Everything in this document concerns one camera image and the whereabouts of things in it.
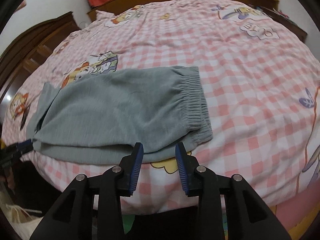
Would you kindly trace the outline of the grey sweat pants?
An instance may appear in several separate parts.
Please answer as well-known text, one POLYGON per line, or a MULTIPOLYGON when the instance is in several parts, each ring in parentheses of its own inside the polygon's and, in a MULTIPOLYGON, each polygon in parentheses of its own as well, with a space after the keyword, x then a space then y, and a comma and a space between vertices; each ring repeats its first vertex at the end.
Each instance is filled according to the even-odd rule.
POLYGON ((172 158, 213 138, 197 67, 86 74, 63 88, 44 85, 26 132, 35 151, 70 163, 118 164, 136 143, 144 162, 172 158))

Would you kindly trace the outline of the dark wooden headboard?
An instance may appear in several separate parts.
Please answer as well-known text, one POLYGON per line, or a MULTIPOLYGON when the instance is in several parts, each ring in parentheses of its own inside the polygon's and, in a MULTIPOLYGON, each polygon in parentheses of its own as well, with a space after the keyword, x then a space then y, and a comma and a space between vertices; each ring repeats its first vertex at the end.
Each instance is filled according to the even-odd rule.
POLYGON ((38 23, 15 38, 1 55, 1 100, 19 74, 32 74, 70 33, 79 29, 70 11, 38 23))

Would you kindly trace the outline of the pink checkered bed sheet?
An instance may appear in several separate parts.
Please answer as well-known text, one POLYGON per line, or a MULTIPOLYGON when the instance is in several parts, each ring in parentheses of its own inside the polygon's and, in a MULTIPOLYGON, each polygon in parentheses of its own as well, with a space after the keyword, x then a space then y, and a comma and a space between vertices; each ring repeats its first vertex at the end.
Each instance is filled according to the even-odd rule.
POLYGON ((197 66, 213 138, 193 150, 223 176, 241 174, 278 211, 319 202, 319 61, 271 18, 230 0, 173 0, 98 12, 29 77, 6 111, 2 139, 26 139, 45 82, 59 87, 116 55, 117 68, 197 66))

